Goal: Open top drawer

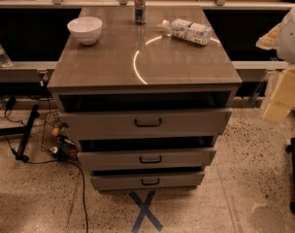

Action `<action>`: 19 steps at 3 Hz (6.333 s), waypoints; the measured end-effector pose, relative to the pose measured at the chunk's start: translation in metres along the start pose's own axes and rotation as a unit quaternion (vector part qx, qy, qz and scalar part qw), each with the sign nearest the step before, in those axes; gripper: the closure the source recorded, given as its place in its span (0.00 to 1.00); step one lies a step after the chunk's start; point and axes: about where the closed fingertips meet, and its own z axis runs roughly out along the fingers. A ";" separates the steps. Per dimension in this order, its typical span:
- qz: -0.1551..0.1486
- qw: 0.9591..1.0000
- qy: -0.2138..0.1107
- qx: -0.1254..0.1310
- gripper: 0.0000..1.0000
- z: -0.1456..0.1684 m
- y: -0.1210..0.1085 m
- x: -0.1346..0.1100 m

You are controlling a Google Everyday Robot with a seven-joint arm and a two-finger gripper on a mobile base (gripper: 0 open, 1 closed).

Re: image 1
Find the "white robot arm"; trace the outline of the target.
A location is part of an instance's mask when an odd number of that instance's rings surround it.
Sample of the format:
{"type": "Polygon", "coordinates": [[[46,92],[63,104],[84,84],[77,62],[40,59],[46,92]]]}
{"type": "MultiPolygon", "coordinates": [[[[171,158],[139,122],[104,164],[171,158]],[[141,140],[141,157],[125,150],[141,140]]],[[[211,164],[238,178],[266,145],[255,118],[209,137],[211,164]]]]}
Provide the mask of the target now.
{"type": "Polygon", "coordinates": [[[281,122],[295,108],[295,6],[283,18],[278,35],[278,58],[288,63],[270,96],[263,118],[281,122]]]}

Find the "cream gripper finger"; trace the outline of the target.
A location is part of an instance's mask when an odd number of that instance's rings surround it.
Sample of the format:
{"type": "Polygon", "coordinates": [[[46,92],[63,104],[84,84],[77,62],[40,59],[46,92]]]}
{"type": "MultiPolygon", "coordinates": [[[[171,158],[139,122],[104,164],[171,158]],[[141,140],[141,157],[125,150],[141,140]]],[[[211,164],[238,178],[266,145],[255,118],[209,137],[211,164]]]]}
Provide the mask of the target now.
{"type": "Polygon", "coordinates": [[[288,65],[279,73],[263,118],[278,123],[285,119],[293,108],[295,108],[295,65],[288,65]]]}

